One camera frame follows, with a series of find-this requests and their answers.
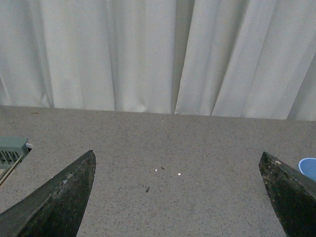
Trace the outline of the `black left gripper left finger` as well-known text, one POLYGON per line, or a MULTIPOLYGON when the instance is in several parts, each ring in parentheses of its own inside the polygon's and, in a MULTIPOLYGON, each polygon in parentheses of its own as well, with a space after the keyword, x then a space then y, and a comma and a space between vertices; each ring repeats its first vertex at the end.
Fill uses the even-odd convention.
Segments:
POLYGON ((92 190, 96 157, 89 150, 1 213, 2 237, 75 237, 92 190))

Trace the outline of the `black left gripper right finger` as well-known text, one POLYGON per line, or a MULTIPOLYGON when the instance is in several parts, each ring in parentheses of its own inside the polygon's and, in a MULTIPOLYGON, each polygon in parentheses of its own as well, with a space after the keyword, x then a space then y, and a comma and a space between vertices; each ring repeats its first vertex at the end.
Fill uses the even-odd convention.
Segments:
POLYGON ((272 207, 288 237, 316 235, 316 182, 267 152, 259 170, 272 207))

